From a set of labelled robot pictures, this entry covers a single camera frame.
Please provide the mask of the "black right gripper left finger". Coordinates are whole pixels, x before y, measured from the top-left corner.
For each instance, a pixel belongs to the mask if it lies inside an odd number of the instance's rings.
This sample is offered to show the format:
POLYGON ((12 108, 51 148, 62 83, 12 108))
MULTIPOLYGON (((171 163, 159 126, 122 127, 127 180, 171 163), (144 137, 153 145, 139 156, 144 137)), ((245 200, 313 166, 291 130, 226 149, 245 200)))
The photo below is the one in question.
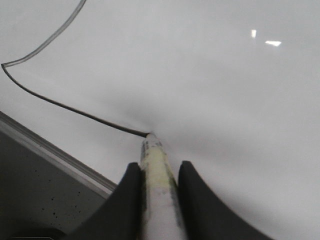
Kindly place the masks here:
POLYGON ((135 240, 141 222, 142 173, 136 162, 129 163, 106 202, 66 240, 135 240))

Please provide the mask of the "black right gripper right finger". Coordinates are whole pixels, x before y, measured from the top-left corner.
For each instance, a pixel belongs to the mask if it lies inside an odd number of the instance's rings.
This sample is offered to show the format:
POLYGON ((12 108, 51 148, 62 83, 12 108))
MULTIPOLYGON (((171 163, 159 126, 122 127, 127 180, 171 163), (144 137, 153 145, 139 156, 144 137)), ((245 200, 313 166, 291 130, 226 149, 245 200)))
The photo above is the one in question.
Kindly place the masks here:
POLYGON ((178 172, 178 197, 190 240, 269 240, 208 187, 190 161, 178 172))

